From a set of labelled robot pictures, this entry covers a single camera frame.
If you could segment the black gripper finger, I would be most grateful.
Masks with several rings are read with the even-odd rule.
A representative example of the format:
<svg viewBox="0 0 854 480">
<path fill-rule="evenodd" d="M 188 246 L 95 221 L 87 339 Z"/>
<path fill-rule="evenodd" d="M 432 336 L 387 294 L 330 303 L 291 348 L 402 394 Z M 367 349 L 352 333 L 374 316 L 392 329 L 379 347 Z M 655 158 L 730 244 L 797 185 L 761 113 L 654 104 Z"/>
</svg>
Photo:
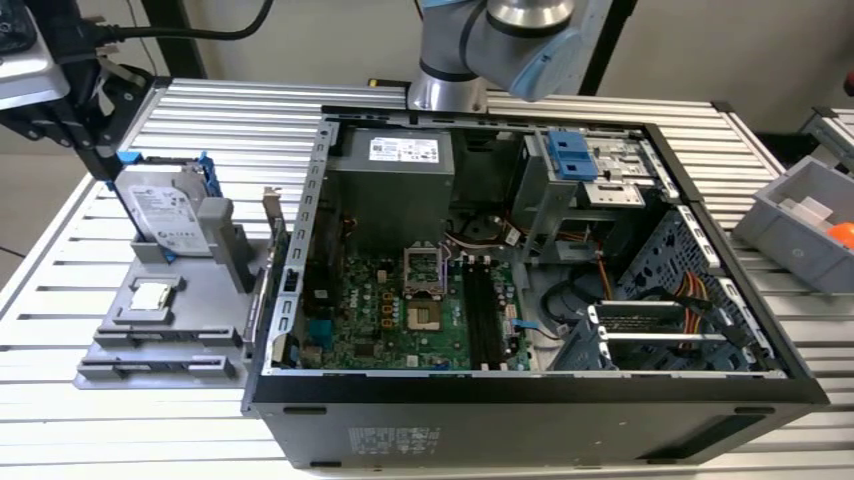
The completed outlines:
<svg viewBox="0 0 854 480">
<path fill-rule="evenodd" d="M 31 141 L 44 138 L 72 149 L 96 180 L 114 181 L 122 170 L 99 107 L 45 102 L 1 111 L 1 125 Z"/>
</svg>

